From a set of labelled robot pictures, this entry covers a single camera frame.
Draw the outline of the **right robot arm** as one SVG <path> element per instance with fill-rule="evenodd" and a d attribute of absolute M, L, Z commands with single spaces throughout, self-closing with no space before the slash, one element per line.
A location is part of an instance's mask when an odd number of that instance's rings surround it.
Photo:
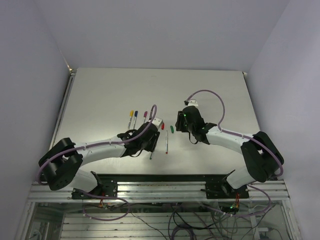
<path fill-rule="evenodd" d="M 177 113 L 175 127 L 176 131 L 194 137 L 194 144 L 220 146 L 243 156 L 245 166 L 231 171 L 221 180 L 220 192 L 226 198 L 242 192 L 247 184 L 264 183 L 275 176 L 276 171 L 283 172 L 284 159 L 263 131 L 243 135 L 224 130 L 215 123 L 205 122 L 194 105 Z"/>

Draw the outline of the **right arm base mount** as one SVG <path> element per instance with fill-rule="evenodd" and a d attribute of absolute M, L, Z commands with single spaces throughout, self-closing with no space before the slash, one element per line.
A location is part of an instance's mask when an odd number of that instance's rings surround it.
<path fill-rule="evenodd" d="M 226 174 L 210 174 L 204 176 L 205 185 L 200 191 L 204 192 L 207 199 L 248 199 L 249 192 L 246 185 L 233 189 L 227 183 Z"/>

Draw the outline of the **blue pen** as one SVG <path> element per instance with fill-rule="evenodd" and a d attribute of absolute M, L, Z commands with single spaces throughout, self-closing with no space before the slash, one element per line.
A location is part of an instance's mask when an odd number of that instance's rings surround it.
<path fill-rule="evenodd" d="M 137 123 L 137 117 L 135 117 L 135 113 L 134 113 L 134 116 L 133 116 L 133 126 L 132 126 L 133 129 L 136 128 L 136 123 Z"/>

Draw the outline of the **red pen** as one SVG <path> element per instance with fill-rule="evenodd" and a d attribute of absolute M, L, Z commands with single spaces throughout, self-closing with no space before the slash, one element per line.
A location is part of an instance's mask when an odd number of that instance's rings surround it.
<path fill-rule="evenodd" d="M 165 154 L 167 155 L 169 152 L 169 133 L 166 131 L 165 134 Z"/>

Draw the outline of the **purple pen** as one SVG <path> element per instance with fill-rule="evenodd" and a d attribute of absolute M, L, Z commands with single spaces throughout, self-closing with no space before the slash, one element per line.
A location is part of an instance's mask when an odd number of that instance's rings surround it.
<path fill-rule="evenodd" d="M 147 116 L 146 117 L 143 116 L 142 124 L 144 124 L 146 122 L 146 119 L 147 119 Z"/>

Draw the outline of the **yellow pen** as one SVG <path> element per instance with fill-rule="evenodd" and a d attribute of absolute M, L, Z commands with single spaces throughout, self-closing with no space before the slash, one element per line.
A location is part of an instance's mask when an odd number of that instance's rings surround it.
<path fill-rule="evenodd" d="M 127 130 L 130 130 L 130 128 L 131 128 L 132 119 L 133 119 L 133 116 L 132 116 L 132 117 L 129 116 L 129 121 L 128 121 Z"/>

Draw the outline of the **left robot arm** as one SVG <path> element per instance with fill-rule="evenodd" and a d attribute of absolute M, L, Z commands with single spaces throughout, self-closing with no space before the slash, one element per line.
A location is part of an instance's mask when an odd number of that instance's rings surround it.
<path fill-rule="evenodd" d="M 142 151 L 153 152 L 162 123 L 148 121 L 139 129 L 96 142 L 76 144 L 69 137 L 60 140 L 38 162 L 40 174 L 50 190 L 65 187 L 78 190 L 91 199 L 106 196 L 107 189 L 98 174 L 81 166 L 110 158 L 138 157 Z"/>

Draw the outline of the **aluminium frame rail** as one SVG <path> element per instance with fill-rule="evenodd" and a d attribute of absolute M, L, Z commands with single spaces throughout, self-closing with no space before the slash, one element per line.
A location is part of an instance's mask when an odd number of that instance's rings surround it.
<path fill-rule="evenodd" d="M 205 182 L 118 182 L 114 191 L 116 197 L 132 203 L 138 202 L 184 202 L 184 201 L 213 201 L 221 200 L 232 202 L 235 196 L 217 193 L 205 193 Z M 253 183 L 248 186 L 240 198 L 245 201 L 279 201 L 290 198 L 286 184 L 283 180 Z M 71 202 L 97 202 L 95 198 L 85 195 L 76 196 L 70 187 L 51 191 L 48 186 L 33 184 L 27 200 L 37 203 L 71 203 Z"/>

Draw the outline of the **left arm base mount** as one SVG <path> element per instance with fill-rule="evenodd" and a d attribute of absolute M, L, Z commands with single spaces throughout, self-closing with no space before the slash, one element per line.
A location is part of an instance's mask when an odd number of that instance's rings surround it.
<path fill-rule="evenodd" d="M 103 174 L 94 174 L 95 180 L 97 181 L 97 186 L 88 191 L 89 194 L 95 196 L 103 197 L 116 197 L 118 193 L 118 184 L 115 180 L 105 177 Z M 73 188 L 71 198 L 73 200 L 93 200 L 97 197 L 92 197 L 83 193 L 84 190 L 78 188 Z"/>

